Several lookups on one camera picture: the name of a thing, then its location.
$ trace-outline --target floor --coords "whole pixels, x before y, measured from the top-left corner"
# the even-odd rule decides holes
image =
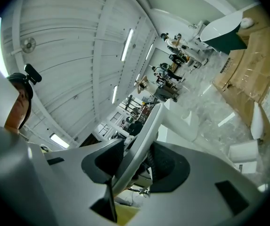
[[[225,64],[228,56],[215,51],[208,51],[209,62],[199,69],[183,65],[176,72],[184,75],[184,82],[178,84],[180,96],[178,104],[185,110],[195,112],[199,117],[199,132],[214,146],[228,154],[230,145],[252,139],[249,128],[236,115],[222,124],[218,124],[233,113],[233,109],[225,102],[220,93],[212,85],[216,74]],[[257,172],[245,174],[257,186],[264,183],[270,185],[270,141],[259,146],[260,157]]]

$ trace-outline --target cardboard box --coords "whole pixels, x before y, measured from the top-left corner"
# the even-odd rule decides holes
[[[269,139],[270,27],[252,33],[247,49],[231,51],[213,84],[249,127],[257,102],[264,122],[263,139]]]
[[[270,16],[262,5],[257,5],[243,12],[243,18],[250,17],[254,21],[254,25],[250,28],[240,28],[237,32],[242,41],[248,45],[250,34],[258,30],[270,27]]]

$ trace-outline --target person in white shirt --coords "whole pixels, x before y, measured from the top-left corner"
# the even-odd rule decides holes
[[[201,56],[197,52],[195,52],[194,50],[192,50],[189,47],[185,46],[184,44],[180,43],[181,36],[178,36],[178,39],[175,40],[175,39],[169,38],[168,33],[162,33],[161,38],[165,41],[165,43],[168,46],[180,50],[182,52],[182,54],[186,54],[186,55],[192,57],[193,59],[200,62],[201,64],[208,61],[203,56]]]
[[[157,99],[165,102],[166,100],[172,98],[174,102],[177,102],[177,99],[174,95],[163,88],[159,88],[157,84],[153,81],[149,81],[147,76],[143,76],[142,80],[136,81],[137,83],[137,92],[140,94],[142,91],[147,90],[151,95]]]

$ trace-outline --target white ceiling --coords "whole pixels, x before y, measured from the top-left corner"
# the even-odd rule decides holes
[[[130,28],[134,35],[122,62]],[[2,15],[2,35],[8,72],[30,63],[42,76],[23,131],[53,149],[52,133],[77,147],[129,95],[157,37],[135,0],[16,0]],[[6,56],[29,37],[36,40],[32,53]]]

